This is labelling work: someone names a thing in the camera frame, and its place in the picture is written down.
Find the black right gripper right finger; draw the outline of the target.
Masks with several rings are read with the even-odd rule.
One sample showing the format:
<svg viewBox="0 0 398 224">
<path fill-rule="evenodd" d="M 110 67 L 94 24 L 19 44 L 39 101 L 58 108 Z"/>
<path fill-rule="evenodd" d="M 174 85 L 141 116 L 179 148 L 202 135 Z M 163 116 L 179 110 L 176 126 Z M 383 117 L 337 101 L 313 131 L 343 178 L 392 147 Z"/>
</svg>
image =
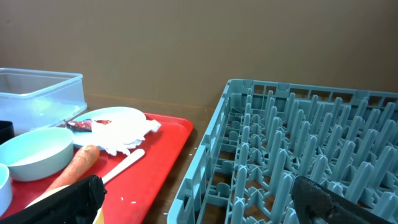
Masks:
<svg viewBox="0 0 398 224">
<path fill-rule="evenodd" d="M 390 224 L 389 221 L 302 176 L 295 178 L 292 200 L 300 224 Z"/>
</svg>

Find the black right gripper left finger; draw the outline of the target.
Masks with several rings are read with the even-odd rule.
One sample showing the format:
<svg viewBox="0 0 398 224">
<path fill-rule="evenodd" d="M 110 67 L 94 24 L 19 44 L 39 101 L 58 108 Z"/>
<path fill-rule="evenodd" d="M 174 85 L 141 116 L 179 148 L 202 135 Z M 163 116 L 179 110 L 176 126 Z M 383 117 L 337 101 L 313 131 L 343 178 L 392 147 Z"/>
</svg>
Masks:
<svg viewBox="0 0 398 224">
<path fill-rule="evenodd" d="M 3 224 L 90 224 L 102 207 L 107 190 L 97 175 L 64 186 L 42 200 L 1 220 Z"/>
</svg>

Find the mint green bowl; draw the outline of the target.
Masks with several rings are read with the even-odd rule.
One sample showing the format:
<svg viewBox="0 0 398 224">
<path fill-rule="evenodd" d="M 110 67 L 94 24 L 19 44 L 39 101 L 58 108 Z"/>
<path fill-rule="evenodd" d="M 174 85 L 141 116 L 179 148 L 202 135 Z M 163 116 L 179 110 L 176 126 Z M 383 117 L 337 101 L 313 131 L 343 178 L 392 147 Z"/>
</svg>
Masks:
<svg viewBox="0 0 398 224">
<path fill-rule="evenodd" d="M 66 128 L 44 128 L 16 136 L 1 145 L 1 163 L 13 180 L 30 182 L 49 177 L 73 157 L 73 133 Z"/>
</svg>

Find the yellow plastic cup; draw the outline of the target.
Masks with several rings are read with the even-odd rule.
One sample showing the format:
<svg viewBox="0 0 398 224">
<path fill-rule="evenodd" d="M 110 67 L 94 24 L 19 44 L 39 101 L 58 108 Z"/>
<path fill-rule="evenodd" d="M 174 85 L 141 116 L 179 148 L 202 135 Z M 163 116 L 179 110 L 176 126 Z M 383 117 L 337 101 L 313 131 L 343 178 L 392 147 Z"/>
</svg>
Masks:
<svg viewBox="0 0 398 224">
<path fill-rule="evenodd" d="M 92 224 L 104 224 L 103 209 L 101 207 L 97 210 L 97 214 Z"/>
</svg>

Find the light blue bowl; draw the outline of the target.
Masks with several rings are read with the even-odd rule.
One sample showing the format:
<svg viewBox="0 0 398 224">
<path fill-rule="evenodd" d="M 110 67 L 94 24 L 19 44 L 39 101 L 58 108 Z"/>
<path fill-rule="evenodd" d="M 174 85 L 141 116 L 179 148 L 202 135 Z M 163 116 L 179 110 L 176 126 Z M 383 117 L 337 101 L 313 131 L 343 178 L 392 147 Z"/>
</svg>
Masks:
<svg viewBox="0 0 398 224">
<path fill-rule="evenodd" d="M 9 168 L 1 164 L 0 173 L 0 216 L 2 216 L 11 204 L 12 187 Z"/>
</svg>

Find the orange carrot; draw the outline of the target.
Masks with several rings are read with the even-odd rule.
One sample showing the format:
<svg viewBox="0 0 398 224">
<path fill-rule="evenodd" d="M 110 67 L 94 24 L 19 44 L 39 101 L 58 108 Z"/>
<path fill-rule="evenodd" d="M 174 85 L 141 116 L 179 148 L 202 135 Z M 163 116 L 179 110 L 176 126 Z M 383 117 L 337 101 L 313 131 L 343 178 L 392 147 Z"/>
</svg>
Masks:
<svg viewBox="0 0 398 224">
<path fill-rule="evenodd" d="M 96 146 L 87 145 L 81 147 L 77 150 L 69 165 L 66 166 L 63 172 L 46 189 L 45 193 L 65 185 L 74 184 L 96 163 L 99 156 L 100 150 Z"/>
</svg>

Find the white plastic spoon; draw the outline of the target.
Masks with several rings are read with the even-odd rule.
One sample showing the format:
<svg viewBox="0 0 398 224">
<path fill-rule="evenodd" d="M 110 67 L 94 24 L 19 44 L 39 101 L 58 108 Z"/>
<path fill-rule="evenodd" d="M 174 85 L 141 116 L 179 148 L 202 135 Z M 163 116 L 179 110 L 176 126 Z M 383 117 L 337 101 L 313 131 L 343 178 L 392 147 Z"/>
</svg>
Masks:
<svg viewBox="0 0 398 224">
<path fill-rule="evenodd" d="M 136 149 L 134 152 L 130 153 L 124 160 L 122 160 L 116 167 L 114 167 L 111 171 L 109 171 L 103 178 L 103 184 L 106 185 L 109 181 L 111 181 L 114 177 L 119 175 L 121 172 L 123 172 L 125 169 L 127 169 L 129 166 L 133 165 L 133 163 L 137 162 L 141 157 L 145 155 L 145 151 L 143 149 Z M 65 187 L 68 187 L 68 185 L 63 185 L 60 186 L 56 189 L 52 189 L 35 200 L 33 200 L 30 204 L 28 204 L 26 207 L 29 207 L 41 200 L 43 200 L 46 197 L 49 197 L 50 195 L 54 194 L 55 192 L 58 192 Z"/>
</svg>

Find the red snack wrapper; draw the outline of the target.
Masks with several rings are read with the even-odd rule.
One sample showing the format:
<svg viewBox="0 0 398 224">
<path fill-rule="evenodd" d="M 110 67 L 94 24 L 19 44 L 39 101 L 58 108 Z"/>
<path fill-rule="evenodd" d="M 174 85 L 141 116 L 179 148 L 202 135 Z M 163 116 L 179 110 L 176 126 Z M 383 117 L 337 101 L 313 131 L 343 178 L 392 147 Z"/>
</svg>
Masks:
<svg viewBox="0 0 398 224">
<path fill-rule="evenodd" d="M 107 125 L 111 120 L 85 119 L 83 121 L 66 121 L 66 128 L 74 132 L 92 132 L 93 127 L 97 125 Z"/>
</svg>

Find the white napkin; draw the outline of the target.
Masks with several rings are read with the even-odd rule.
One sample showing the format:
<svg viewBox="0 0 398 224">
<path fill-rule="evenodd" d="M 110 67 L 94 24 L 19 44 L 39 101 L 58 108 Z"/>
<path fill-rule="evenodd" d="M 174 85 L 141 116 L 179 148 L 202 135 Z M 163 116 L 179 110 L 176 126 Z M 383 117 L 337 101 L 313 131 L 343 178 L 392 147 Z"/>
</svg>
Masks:
<svg viewBox="0 0 398 224">
<path fill-rule="evenodd" d="M 115 119 L 107 125 L 94 126 L 92 133 L 99 141 L 99 147 L 109 155 L 116 156 L 121 152 L 128 156 L 131 149 L 146 140 L 146 134 L 156 133 L 160 127 L 156 120 Z"/>
</svg>

